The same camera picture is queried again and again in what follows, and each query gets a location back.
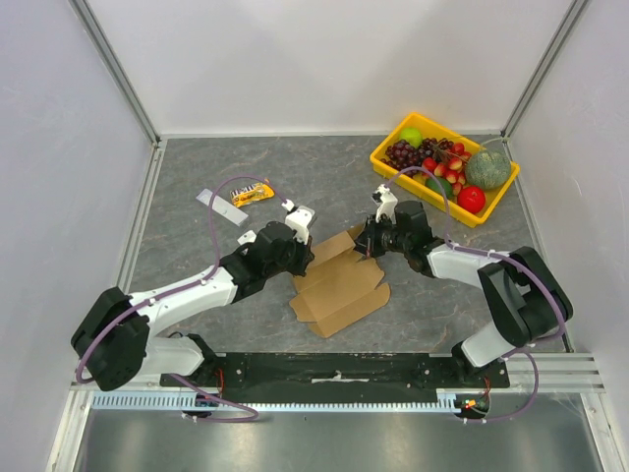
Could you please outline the red strawberry cluster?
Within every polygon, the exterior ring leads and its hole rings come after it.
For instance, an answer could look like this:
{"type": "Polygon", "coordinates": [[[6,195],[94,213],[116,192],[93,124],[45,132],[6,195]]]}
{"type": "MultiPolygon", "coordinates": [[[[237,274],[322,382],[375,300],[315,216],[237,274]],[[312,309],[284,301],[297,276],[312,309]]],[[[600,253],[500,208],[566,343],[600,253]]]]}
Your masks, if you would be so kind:
{"type": "Polygon", "coordinates": [[[447,139],[424,139],[419,147],[422,167],[442,184],[449,199],[456,197],[466,185],[465,167],[471,154],[463,143],[447,139]]]}

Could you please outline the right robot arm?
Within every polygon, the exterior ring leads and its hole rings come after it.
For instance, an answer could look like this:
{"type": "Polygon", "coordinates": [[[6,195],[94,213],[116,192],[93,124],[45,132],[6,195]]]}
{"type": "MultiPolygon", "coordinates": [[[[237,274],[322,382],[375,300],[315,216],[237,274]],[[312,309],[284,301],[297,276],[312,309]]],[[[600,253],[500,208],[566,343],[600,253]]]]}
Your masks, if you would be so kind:
{"type": "Polygon", "coordinates": [[[535,249],[488,252],[448,243],[432,234],[419,202],[369,216],[354,242],[367,258],[398,253],[415,272],[483,291],[491,322],[452,349],[449,371],[461,386],[475,385],[501,357],[560,337],[573,317],[569,298],[535,249]]]}

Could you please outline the yellow plastic tray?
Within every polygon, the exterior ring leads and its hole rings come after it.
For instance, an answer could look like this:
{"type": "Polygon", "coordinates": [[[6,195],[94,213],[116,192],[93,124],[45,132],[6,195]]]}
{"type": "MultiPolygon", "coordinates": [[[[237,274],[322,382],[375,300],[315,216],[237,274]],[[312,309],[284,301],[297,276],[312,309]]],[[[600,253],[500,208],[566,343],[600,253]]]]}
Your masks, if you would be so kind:
{"type": "Polygon", "coordinates": [[[491,151],[418,113],[372,152],[373,170],[469,227],[486,222],[520,171],[491,151]]]}

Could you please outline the purple grape bunch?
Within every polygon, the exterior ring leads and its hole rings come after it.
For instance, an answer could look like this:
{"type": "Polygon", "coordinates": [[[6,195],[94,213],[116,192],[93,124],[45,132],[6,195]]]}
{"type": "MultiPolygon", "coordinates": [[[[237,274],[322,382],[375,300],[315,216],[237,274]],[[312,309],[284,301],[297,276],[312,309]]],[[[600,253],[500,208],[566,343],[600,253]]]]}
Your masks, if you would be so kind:
{"type": "Polygon", "coordinates": [[[418,166],[436,176],[442,176],[450,169],[450,162],[458,157],[452,141],[424,138],[418,147],[398,140],[385,149],[384,158],[380,161],[395,170],[418,166]]]}

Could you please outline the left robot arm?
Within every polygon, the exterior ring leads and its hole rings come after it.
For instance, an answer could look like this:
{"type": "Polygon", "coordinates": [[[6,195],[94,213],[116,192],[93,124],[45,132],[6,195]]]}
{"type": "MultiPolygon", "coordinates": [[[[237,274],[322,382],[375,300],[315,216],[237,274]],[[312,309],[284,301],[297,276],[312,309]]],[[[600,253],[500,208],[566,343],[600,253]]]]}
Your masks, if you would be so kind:
{"type": "Polygon", "coordinates": [[[208,385],[216,365],[207,345],[197,335],[164,338],[162,331],[248,298],[282,272],[302,276],[313,258],[308,232],[271,221],[196,275],[134,294],[103,291],[71,338],[77,382],[110,391],[142,377],[177,374],[194,386],[208,385]]]}

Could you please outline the light green apple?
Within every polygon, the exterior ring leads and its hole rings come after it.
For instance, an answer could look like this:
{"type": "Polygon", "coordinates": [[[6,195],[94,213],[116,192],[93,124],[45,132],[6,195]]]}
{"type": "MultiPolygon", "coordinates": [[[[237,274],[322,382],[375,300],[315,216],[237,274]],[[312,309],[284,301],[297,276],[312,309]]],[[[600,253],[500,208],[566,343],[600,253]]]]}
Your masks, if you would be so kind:
{"type": "Polygon", "coordinates": [[[405,141],[413,148],[417,148],[423,142],[423,139],[421,131],[414,127],[403,128],[399,135],[400,141],[405,141]]]}

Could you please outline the small white plastic block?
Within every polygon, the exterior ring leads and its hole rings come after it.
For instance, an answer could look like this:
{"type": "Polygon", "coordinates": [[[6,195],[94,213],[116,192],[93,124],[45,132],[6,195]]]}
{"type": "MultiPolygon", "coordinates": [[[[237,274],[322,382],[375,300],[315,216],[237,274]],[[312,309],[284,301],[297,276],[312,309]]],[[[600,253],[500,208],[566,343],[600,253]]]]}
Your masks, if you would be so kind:
{"type": "Polygon", "coordinates": [[[246,233],[244,233],[242,236],[240,236],[237,241],[240,245],[244,245],[244,244],[248,244],[248,243],[253,243],[256,239],[257,235],[255,233],[255,231],[253,230],[249,230],[246,233]]]}

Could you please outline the dark green lime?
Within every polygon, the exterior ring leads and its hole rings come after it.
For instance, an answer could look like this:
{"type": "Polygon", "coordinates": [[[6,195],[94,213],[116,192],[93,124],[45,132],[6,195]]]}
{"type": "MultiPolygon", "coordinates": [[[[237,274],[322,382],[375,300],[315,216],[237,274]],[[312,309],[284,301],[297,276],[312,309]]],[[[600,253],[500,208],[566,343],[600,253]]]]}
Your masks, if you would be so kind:
{"type": "Polygon", "coordinates": [[[441,196],[445,196],[446,199],[451,199],[453,197],[453,187],[445,178],[428,177],[426,181],[426,186],[433,192],[441,196]]]}

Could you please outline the yellow candy packet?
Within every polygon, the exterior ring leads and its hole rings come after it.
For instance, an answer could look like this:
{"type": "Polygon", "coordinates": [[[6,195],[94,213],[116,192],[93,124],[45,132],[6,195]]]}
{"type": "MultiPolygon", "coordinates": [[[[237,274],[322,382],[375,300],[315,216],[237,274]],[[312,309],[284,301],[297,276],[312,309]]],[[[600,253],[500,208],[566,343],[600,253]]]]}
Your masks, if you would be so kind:
{"type": "Polygon", "coordinates": [[[256,181],[253,184],[235,189],[230,193],[231,203],[237,208],[269,200],[274,196],[275,192],[269,186],[267,179],[256,181]]]}

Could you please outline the brown cardboard box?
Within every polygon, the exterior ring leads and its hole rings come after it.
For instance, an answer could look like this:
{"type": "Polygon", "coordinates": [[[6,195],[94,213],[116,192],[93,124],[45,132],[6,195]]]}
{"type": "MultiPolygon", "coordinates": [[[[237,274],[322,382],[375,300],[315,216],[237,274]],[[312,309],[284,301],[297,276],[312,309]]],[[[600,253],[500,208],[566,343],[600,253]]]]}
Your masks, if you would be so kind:
{"type": "Polygon", "coordinates": [[[389,284],[376,260],[355,250],[362,225],[342,231],[312,248],[314,260],[304,276],[293,278],[296,296],[289,306],[296,319],[322,338],[384,307],[389,284]]]}

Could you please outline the green netted melon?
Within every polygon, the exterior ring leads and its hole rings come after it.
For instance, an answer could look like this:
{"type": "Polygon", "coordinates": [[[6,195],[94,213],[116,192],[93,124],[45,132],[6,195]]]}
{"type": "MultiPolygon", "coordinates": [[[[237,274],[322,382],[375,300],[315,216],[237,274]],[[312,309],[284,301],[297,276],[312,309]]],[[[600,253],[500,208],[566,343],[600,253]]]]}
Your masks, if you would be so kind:
{"type": "Polygon", "coordinates": [[[465,168],[467,183],[492,191],[501,187],[511,175],[511,161],[503,150],[482,147],[468,160],[465,168]]]}

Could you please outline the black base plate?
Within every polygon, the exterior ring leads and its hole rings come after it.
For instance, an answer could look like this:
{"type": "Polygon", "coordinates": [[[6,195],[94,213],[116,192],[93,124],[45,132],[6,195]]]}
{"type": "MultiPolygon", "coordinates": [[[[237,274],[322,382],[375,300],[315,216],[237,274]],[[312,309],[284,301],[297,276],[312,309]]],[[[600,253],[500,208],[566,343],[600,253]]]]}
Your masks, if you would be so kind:
{"type": "Polygon", "coordinates": [[[497,361],[466,368],[450,356],[426,353],[238,353],[214,354],[185,379],[198,386],[245,389],[287,383],[354,381],[417,384],[422,388],[508,388],[507,368],[497,361]]]}

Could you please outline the red apple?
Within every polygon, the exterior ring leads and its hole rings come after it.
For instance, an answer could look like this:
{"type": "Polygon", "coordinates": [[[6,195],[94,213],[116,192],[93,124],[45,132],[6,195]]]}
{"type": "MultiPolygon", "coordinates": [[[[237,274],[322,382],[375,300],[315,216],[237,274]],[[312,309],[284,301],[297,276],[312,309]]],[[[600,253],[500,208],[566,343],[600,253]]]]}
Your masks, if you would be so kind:
{"type": "Polygon", "coordinates": [[[478,186],[465,187],[457,196],[457,205],[471,214],[477,214],[486,205],[486,194],[478,186]]]}

